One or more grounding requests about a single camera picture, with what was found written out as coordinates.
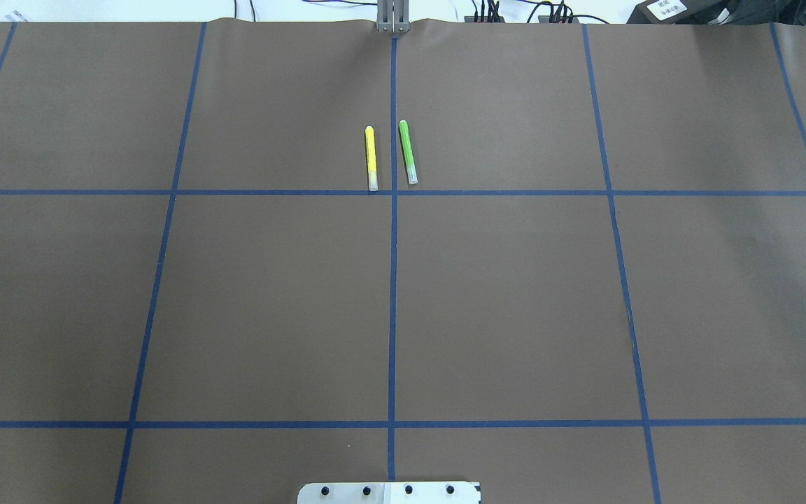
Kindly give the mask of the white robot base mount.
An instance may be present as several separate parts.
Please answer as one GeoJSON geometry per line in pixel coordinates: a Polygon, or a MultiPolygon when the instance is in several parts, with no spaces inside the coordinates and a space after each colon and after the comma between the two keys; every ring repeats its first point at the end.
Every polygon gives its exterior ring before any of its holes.
{"type": "Polygon", "coordinates": [[[314,482],[297,503],[481,503],[480,484],[466,481],[314,482]]]}

